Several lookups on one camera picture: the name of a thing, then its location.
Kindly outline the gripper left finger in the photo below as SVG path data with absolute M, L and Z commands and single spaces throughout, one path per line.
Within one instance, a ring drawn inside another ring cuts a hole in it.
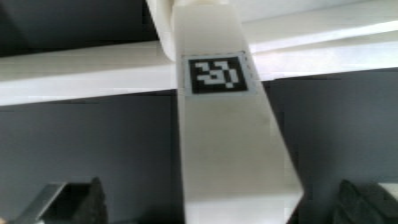
M 11 224 L 109 224 L 100 178 L 50 183 Z

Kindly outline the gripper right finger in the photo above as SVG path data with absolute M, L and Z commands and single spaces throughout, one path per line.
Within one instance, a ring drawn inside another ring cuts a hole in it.
M 333 224 L 398 224 L 398 199 L 379 184 L 342 181 Z

